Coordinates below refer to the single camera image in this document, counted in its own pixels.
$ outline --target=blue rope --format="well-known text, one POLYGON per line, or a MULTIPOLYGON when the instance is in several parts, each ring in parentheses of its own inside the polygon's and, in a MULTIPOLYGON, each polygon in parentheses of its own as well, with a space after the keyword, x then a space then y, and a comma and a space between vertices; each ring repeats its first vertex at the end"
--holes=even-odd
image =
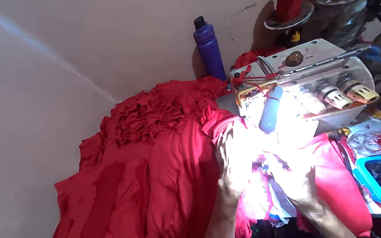
POLYGON ((381 63, 380 48, 377 46, 371 46, 370 50, 364 52, 362 55, 370 60, 381 63))

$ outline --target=blue plastic container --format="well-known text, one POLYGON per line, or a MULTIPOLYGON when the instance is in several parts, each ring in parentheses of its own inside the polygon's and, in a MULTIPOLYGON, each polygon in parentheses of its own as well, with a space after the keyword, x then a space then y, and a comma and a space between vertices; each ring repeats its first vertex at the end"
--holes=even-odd
POLYGON ((373 201, 381 203, 381 187, 365 164, 381 164, 381 155, 358 159, 355 163, 357 168, 353 170, 357 180, 370 191, 373 201))
POLYGON ((223 61, 221 60, 219 43, 215 37, 213 25, 205 22, 202 16, 193 21, 195 32, 193 38, 204 62, 205 70, 209 76, 216 77, 222 81, 226 81, 223 61))
POLYGON ((268 90, 267 96, 269 97, 265 101, 261 120, 258 124, 259 128, 266 134, 270 134, 276 129, 277 111, 282 95, 283 89, 280 86, 268 90))

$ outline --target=black cap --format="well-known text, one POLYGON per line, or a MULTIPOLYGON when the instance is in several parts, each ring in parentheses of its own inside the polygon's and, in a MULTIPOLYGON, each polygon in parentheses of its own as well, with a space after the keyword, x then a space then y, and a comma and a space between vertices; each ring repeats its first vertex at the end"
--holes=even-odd
POLYGON ((203 16, 197 17, 193 20, 193 24, 195 25, 195 30, 205 26, 205 20, 203 16))

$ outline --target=industrial sewing machine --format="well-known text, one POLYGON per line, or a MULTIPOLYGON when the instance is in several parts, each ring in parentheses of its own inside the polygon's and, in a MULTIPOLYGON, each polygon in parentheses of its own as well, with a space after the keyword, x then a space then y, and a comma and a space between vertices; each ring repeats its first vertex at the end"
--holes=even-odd
POLYGON ((290 133, 310 137, 346 127, 368 103, 379 98, 371 73, 357 57, 369 48, 361 45, 345 51, 316 39, 269 57, 259 56, 250 70, 248 66, 232 70, 233 94, 229 99, 220 98, 218 104, 244 116, 247 123, 259 125, 262 115, 269 113, 264 110, 266 102, 277 100, 265 95, 279 86, 283 95, 276 110, 275 132, 283 140, 290 133), (240 79, 245 83, 235 84, 240 74, 245 74, 240 79))

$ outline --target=blue tray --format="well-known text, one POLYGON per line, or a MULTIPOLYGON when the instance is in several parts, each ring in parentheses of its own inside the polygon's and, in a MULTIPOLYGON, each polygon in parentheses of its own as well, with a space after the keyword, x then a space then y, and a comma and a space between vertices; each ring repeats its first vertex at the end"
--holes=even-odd
POLYGON ((358 159, 355 163, 357 168, 353 170, 357 180, 370 191, 373 201, 381 203, 381 187, 365 164, 381 164, 381 155, 358 159))

